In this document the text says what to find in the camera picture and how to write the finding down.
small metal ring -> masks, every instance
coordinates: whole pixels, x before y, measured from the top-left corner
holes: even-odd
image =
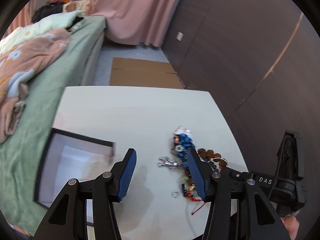
[[[227,167],[229,168],[229,164],[228,164],[226,159],[223,159],[223,158],[220,158],[220,157],[215,157],[215,158],[211,158],[211,159],[212,160],[215,160],[215,159],[223,160],[223,161],[225,161],[227,163]]]
[[[178,197],[179,196],[179,192],[178,191],[173,191],[173,192],[171,192],[171,196],[172,197]]]

human hand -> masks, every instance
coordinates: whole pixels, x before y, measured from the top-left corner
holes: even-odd
[[[284,224],[285,229],[287,229],[290,239],[295,240],[297,237],[299,222],[294,216],[281,218],[282,223]]]

brown wardrobe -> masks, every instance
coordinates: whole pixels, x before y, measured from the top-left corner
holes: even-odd
[[[180,0],[162,50],[186,89],[211,93],[249,171],[273,174],[285,130],[300,133],[308,200],[297,239],[312,239],[320,214],[320,38],[307,18],[291,0]]]

pink blanket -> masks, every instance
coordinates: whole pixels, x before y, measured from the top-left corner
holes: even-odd
[[[69,41],[70,33],[56,29],[0,57],[0,143],[17,129],[28,96],[26,82],[55,61]]]

cardboard sheet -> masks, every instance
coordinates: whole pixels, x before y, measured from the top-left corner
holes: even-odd
[[[110,86],[183,89],[170,63],[131,58],[113,59]]]

